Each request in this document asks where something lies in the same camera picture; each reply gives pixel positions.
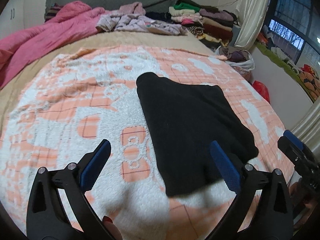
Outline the left hand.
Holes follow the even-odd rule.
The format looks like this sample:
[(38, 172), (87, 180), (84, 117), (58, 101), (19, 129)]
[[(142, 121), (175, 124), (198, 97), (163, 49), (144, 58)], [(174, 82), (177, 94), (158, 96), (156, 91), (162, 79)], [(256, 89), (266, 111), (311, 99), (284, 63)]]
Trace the left hand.
[(102, 219), (102, 223), (104, 224), (105, 228), (107, 228), (107, 230), (112, 234), (112, 236), (116, 240), (122, 240), (123, 239), (120, 231), (113, 224), (113, 221), (112, 221), (112, 219), (110, 217), (104, 216), (103, 219)]

